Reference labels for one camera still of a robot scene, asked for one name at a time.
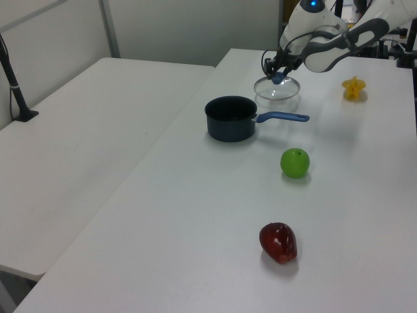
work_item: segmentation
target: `green apple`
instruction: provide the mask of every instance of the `green apple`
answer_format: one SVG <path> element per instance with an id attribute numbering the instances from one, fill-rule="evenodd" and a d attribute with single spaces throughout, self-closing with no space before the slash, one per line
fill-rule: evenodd
<path id="1" fill-rule="evenodd" d="M 300 148 L 286 150 L 281 156 L 281 169 L 290 178 L 303 178 L 310 166 L 310 157 Z"/>

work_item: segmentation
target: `glass lid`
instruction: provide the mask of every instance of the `glass lid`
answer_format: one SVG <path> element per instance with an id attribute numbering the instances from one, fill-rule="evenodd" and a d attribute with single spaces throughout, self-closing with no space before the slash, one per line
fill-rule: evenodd
<path id="1" fill-rule="evenodd" d="M 253 87 L 258 96 L 268 100 L 285 100 L 295 96 L 300 91 L 300 84 L 291 77 L 286 77 L 275 85 L 267 77 L 261 78 Z"/>

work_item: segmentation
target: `apple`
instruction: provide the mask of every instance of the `apple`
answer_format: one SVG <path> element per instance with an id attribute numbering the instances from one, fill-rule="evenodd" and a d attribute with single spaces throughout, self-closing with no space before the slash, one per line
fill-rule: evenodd
<path id="1" fill-rule="evenodd" d="M 279 264 L 297 257 L 297 243 L 293 230 L 284 223 L 270 223 L 259 232 L 263 250 Z"/>
<path id="2" fill-rule="evenodd" d="M 281 169 L 290 178 L 303 178 L 310 166 L 310 157 L 300 148 L 286 150 L 281 156 Z"/>

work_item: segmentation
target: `red apple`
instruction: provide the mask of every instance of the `red apple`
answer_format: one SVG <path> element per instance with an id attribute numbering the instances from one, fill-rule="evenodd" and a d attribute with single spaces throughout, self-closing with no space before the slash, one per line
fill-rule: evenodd
<path id="1" fill-rule="evenodd" d="M 263 250 L 279 264 L 297 257 L 297 243 L 293 230 L 284 223 L 270 223 L 259 232 Z"/>

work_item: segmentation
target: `black stand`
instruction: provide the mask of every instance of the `black stand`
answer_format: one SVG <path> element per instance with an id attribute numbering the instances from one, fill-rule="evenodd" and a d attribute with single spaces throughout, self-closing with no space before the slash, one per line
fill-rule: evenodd
<path id="1" fill-rule="evenodd" d="M 412 48 L 414 47 L 414 42 L 416 41 L 416 32 L 417 19 L 414 19 L 411 22 L 409 38 L 407 39 L 407 44 L 405 45 L 405 51 L 401 53 L 397 59 L 397 67 L 414 69 L 416 55 L 413 53 Z"/>
<path id="2" fill-rule="evenodd" d="M 14 98 L 18 103 L 20 109 L 20 115 L 15 118 L 16 121 L 27 122 L 34 118 L 39 113 L 36 111 L 31 111 L 27 105 L 26 101 L 22 95 L 22 91 L 20 90 L 18 81 L 14 75 L 12 65 L 10 64 L 10 60 L 8 58 L 8 53 L 6 46 L 3 42 L 3 39 L 0 41 L 0 62 L 5 70 L 8 83 L 10 84 L 10 88 L 13 91 Z"/>

